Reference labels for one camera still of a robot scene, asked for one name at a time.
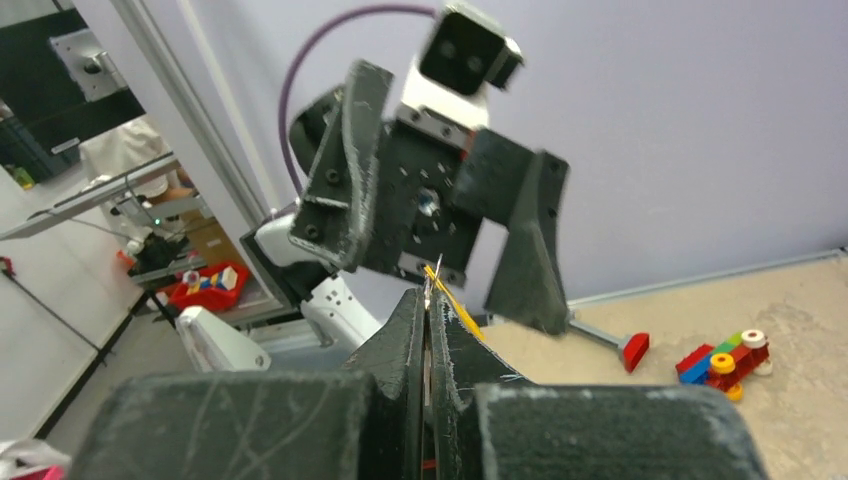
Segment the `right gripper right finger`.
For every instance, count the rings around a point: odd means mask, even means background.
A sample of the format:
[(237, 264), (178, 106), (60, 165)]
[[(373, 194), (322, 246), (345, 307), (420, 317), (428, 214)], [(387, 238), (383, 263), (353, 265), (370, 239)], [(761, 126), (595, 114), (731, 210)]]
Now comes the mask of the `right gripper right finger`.
[(717, 392), (671, 385), (539, 385), (430, 305), (440, 479), (764, 479), (741, 416)]

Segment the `yellow tag keyring with keys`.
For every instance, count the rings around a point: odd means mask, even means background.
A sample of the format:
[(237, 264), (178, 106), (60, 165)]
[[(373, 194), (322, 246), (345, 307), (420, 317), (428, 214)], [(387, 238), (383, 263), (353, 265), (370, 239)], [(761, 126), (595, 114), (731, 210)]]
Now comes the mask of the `yellow tag keyring with keys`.
[(484, 335), (480, 326), (468, 313), (465, 307), (456, 299), (451, 290), (445, 285), (441, 279), (443, 255), (440, 254), (436, 263), (425, 264), (423, 273), (425, 274), (425, 306), (429, 307), (435, 294), (438, 293), (441, 297), (447, 300), (448, 304), (461, 321), (463, 327), (471, 333), (477, 340), (483, 341)]

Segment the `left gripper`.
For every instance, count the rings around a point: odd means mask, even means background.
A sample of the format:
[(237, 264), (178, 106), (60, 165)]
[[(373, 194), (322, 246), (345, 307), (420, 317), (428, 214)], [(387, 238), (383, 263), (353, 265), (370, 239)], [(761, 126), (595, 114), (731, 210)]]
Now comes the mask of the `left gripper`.
[(361, 264), (414, 282), (440, 263), (441, 279), (463, 288), (481, 218), (490, 220), (507, 237), (484, 308), (564, 335), (557, 232), (569, 163), (488, 129), (472, 136), (461, 166), (457, 148), (399, 120), (382, 135), (393, 78), (356, 60), (343, 83), (297, 115), (293, 150), (309, 174), (291, 242), (337, 269)]

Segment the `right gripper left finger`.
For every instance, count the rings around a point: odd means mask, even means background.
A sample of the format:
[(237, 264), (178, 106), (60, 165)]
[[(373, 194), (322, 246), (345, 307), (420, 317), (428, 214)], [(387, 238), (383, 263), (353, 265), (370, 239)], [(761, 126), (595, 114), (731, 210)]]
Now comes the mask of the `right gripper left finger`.
[(416, 479), (423, 292), (335, 370), (148, 376), (104, 403), (73, 479)]

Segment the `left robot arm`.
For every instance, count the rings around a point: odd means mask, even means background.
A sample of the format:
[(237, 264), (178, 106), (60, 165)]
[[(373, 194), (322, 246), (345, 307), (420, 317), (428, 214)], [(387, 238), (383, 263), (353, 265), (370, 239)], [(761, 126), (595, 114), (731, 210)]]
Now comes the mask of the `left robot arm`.
[(564, 334), (570, 311), (556, 233), (569, 164), (424, 106), (401, 105), (384, 120), (392, 80), (356, 61), (293, 124), (308, 184), (289, 210), (242, 238), (277, 299), (361, 345), (377, 326), (337, 296), (340, 271), (364, 268), (442, 291), (462, 286), (488, 220), (508, 236), (486, 310)]

